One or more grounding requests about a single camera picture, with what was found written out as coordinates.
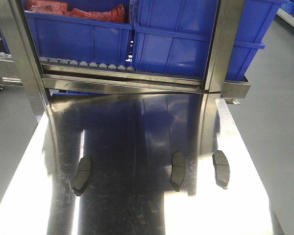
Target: metal cart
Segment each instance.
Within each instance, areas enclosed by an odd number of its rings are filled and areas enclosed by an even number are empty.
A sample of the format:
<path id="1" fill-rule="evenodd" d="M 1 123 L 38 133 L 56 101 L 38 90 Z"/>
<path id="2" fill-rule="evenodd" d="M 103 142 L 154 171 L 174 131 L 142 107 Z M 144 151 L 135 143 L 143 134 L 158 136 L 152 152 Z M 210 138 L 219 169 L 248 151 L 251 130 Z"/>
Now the metal cart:
<path id="1" fill-rule="evenodd" d="M 24 86 L 39 122 L 0 204 L 0 235 L 284 234 L 226 105 L 249 89 L 225 81 L 243 5 L 220 0 L 206 75 L 191 80 L 41 63 L 21 2 L 0 0 L 13 56 L 0 58 L 1 82 Z"/>

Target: shelf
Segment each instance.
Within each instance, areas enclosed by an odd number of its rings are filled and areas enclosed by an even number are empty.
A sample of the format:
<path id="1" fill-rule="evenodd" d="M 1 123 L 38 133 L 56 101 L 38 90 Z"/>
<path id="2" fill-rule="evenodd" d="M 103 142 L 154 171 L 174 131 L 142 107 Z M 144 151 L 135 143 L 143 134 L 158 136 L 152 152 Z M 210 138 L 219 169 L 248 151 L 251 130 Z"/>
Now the shelf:
<path id="1" fill-rule="evenodd" d="M 277 15 L 294 27 L 294 17 L 292 15 L 285 12 L 281 8 L 278 10 Z"/>

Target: gray floor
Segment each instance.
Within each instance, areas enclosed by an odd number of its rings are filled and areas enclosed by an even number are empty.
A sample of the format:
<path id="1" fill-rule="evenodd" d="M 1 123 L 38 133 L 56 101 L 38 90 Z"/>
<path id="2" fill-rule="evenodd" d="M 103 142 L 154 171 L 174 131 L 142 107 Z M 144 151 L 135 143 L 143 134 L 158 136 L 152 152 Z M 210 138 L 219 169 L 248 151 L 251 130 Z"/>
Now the gray floor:
<path id="1" fill-rule="evenodd" d="M 294 30 L 279 18 L 246 76 L 252 88 L 230 106 L 286 235 L 294 235 Z M 24 91 L 0 92 L 0 198 L 35 128 Z"/>
<path id="2" fill-rule="evenodd" d="M 287 235 L 294 235 L 294 29 L 270 26 L 246 77 L 251 89 L 229 106 Z"/>

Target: red packaged item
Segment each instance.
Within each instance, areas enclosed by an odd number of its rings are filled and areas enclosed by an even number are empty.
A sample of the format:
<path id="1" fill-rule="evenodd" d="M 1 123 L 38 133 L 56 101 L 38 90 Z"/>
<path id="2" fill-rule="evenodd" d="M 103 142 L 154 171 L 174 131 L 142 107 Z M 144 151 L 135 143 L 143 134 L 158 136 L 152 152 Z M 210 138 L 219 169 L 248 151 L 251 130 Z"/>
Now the red packaged item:
<path id="1" fill-rule="evenodd" d="M 70 4 L 68 2 L 63 1 L 53 1 L 53 0 L 26 0 L 26 8 L 30 8 L 33 6 L 51 6 L 56 7 L 58 9 L 63 9 L 68 11 L 70 8 Z"/>
<path id="2" fill-rule="evenodd" d="M 120 4 L 110 11 L 82 11 L 74 8 L 69 11 L 70 4 L 62 1 L 55 0 L 26 0 L 26 10 L 58 14 L 65 16 L 75 16 L 81 18 L 88 18 L 93 20 L 111 21 L 118 23 L 125 23 L 125 9 L 124 5 Z"/>
<path id="3" fill-rule="evenodd" d="M 71 16 L 83 17 L 93 20 L 101 21 L 112 21 L 118 23 L 125 23 L 125 9 L 124 5 L 120 4 L 117 7 L 114 7 L 111 11 L 82 11 L 80 9 L 74 8 L 71 11 Z"/>
<path id="4" fill-rule="evenodd" d="M 26 9 L 29 11 L 64 15 L 69 10 L 70 4 L 52 0 L 27 0 Z"/>

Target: blue plastic crate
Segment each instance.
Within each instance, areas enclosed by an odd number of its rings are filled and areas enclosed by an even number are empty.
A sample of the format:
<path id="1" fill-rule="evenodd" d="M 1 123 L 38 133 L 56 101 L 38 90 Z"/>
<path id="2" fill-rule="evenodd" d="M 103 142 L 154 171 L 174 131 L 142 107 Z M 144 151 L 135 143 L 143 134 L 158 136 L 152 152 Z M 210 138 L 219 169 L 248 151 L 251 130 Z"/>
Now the blue plastic crate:
<path id="1" fill-rule="evenodd" d="M 134 68 L 203 78 L 210 37 L 134 25 Z M 236 41 L 227 74 L 229 80 L 242 80 L 258 49 L 264 44 Z"/>
<path id="2" fill-rule="evenodd" d="M 140 0 L 141 26 L 210 35 L 218 0 Z"/>
<path id="3" fill-rule="evenodd" d="M 85 11 L 107 11 L 123 3 L 126 15 L 129 16 L 130 0 L 64 1 L 70 3 L 70 9 Z M 25 11 L 25 14 L 39 56 L 126 64 L 133 23 L 105 22 L 30 11 Z"/>
<path id="4" fill-rule="evenodd" d="M 134 25 L 134 68 L 203 77 L 210 37 Z"/>
<path id="5" fill-rule="evenodd" d="M 264 49 L 264 43 L 246 43 L 236 41 L 233 47 L 227 80 L 242 81 L 250 63 L 259 49 Z"/>
<path id="6" fill-rule="evenodd" d="M 283 3 L 286 0 L 245 0 L 236 40 L 261 43 Z"/>
<path id="7" fill-rule="evenodd" d="M 246 0 L 237 32 L 238 41 L 260 43 L 276 12 L 287 0 Z M 141 0 L 141 26 L 210 35 L 218 1 Z"/>
<path id="8" fill-rule="evenodd" d="M 281 9 L 289 14 L 294 14 L 294 0 L 288 0 L 287 3 L 282 4 Z"/>

